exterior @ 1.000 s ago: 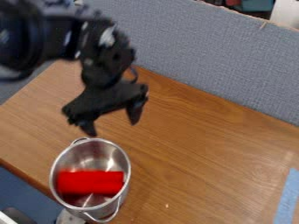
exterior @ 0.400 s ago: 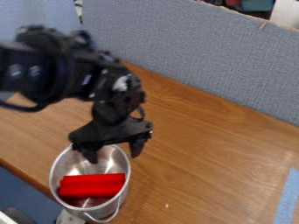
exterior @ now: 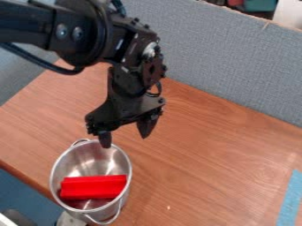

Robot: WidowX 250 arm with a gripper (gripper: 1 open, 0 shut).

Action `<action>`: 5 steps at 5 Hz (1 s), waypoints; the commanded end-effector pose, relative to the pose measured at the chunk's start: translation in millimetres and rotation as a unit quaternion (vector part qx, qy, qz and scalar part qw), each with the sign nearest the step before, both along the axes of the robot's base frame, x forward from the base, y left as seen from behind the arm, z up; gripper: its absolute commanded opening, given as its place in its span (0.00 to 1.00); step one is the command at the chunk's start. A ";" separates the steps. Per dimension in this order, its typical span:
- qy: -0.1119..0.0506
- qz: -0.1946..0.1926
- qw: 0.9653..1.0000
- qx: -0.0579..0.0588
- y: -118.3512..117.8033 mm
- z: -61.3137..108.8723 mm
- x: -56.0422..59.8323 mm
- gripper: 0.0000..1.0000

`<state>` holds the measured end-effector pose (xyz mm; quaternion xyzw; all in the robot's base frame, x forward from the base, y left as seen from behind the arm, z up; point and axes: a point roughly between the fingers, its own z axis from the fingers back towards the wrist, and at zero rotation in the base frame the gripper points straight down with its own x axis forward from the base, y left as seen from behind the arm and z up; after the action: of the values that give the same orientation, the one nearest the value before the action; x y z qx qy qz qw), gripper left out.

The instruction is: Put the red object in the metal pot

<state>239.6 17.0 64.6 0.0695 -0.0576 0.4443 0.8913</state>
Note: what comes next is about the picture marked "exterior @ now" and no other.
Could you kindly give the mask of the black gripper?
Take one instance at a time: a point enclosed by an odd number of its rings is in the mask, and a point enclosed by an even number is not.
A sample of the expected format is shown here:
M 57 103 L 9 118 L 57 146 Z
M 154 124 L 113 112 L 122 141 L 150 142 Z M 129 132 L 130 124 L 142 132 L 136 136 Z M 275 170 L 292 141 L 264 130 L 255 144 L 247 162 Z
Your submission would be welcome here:
M 87 133 L 98 135 L 104 148 L 113 145 L 112 132 L 126 124 L 137 123 L 141 137 L 148 138 L 164 114 L 166 99 L 153 94 L 130 95 L 118 86 L 125 77 L 126 73 L 122 70 L 109 68 L 106 101 L 86 115 Z

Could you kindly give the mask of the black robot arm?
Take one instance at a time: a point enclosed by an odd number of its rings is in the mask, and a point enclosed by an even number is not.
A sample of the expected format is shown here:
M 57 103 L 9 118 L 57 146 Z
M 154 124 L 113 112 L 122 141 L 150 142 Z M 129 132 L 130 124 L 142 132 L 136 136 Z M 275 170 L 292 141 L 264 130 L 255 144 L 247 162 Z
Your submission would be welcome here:
M 86 115 L 87 133 L 105 148 L 126 124 L 149 137 L 166 104 L 152 90 L 168 68 L 157 32 L 126 15 L 121 0 L 0 0 L 0 48 L 67 76 L 109 63 L 106 101 Z

